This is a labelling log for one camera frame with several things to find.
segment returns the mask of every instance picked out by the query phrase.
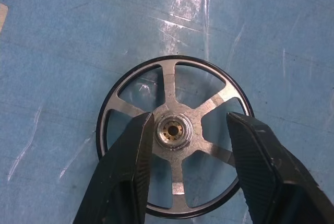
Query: pulley wheel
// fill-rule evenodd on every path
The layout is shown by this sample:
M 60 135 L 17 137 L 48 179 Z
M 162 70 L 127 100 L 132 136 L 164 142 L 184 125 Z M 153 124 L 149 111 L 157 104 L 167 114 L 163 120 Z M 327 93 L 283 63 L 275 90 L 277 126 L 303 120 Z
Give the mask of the pulley wheel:
M 175 96 L 175 66 L 184 65 L 202 69 L 216 76 L 225 83 L 224 88 L 206 100 L 197 108 L 190 108 L 179 103 Z M 164 208 L 147 204 L 147 213 L 163 218 L 191 218 L 206 214 L 227 202 L 240 188 L 238 178 L 219 196 L 196 207 L 188 207 L 186 203 L 182 161 L 195 151 L 203 151 L 222 162 L 235 166 L 231 151 L 206 141 L 202 136 L 201 119 L 204 115 L 223 104 L 237 98 L 244 114 L 254 116 L 252 107 L 239 85 L 220 68 L 197 58 L 188 56 L 165 56 L 146 61 L 127 72 L 108 93 L 97 123 L 96 141 L 99 158 L 107 152 L 106 131 L 110 110 L 125 113 L 131 117 L 144 111 L 122 100 L 119 95 L 134 79 L 140 75 L 162 68 L 165 102 L 153 111 L 155 120 L 155 140 L 153 153 L 167 160 L 172 171 L 172 207 Z

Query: aluminum wheel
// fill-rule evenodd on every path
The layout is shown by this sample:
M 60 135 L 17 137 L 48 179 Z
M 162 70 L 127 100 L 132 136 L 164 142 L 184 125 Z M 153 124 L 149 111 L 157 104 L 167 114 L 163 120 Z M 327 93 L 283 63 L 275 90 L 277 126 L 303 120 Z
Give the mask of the aluminum wheel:
M 207 71 L 222 82 L 225 87 L 197 108 L 179 103 L 175 96 L 175 66 L 185 65 Z M 155 141 L 153 153 L 167 160 L 172 170 L 172 207 L 163 208 L 147 204 L 147 213 L 164 218 L 191 218 L 210 212 L 228 201 L 240 188 L 238 178 L 213 200 L 196 207 L 188 207 L 185 198 L 182 161 L 195 151 L 203 151 L 234 167 L 231 151 L 205 140 L 202 136 L 201 119 L 204 115 L 223 104 L 237 98 L 244 113 L 254 116 L 252 107 L 239 85 L 224 71 L 203 60 L 188 56 L 165 56 L 146 61 L 126 73 L 108 93 L 97 123 L 96 141 L 99 158 L 106 151 L 106 125 L 111 110 L 125 113 L 131 117 L 144 111 L 122 100 L 119 95 L 131 81 L 155 68 L 162 67 L 165 103 L 153 111 L 155 119 Z

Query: blue surface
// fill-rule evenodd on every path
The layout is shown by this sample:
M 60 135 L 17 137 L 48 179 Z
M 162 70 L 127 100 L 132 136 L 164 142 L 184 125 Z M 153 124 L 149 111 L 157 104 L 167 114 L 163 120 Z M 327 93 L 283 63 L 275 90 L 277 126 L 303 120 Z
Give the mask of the blue surface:
M 168 54 L 226 70 L 334 202 L 334 0 L 0 3 L 9 7 L 0 34 L 3 223 L 72 222 L 98 162 L 93 131 L 107 92 L 130 68 Z M 180 96 L 201 95 L 182 86 Z M 215 161 L 196 160 L 218 170 L 185 176 L 194 185 L 213 178 L 197 186 L 195 203 L 225 183 Z M 241 191 L 202 217 L 146 222 L 252 223 Z

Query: wheel rim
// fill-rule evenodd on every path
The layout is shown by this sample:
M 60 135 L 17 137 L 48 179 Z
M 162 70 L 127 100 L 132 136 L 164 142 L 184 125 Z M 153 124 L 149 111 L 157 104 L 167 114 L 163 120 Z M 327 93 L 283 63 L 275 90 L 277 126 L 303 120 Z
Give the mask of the wheel rim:
M 177 102 L 175 96 L 175 66 L 185 65 L 205 70 L 225 83 L 225 87 L 206 100 L 197 108 Z M 106 140 L 107 120 L 109 112 L 116 110 L 131 117 L 144 111 L 122 100 L 119 95 L 134 79 L 140 75 L 162 67 L 165 103 L 153 111 L 156 122 L 153 153 L 167 160 L 172 169 L 172 200 L 171 208 L 163 208 L 147 204 L 147 213 L 164 218 L 191 218 L 208 213 L 228 201 L 240 188 L 238 178 L 219 196 L 196 207 L 186 204 L 182 161 L 195 151 L 203 151 L 224 163 L 234 166 L 232 152 L 206 141 L 202 136 L 201 119 L 204 115 L 232 98 L 237 98 L 244 113 L 254 116 L 252 107 L 239 85 L 220 68 L 203 60 L 188 56 L 165 56 L 146 61 L 126 73 L 108 93 L 98 117 L 97 151 L 99 159 L 108 150 Z

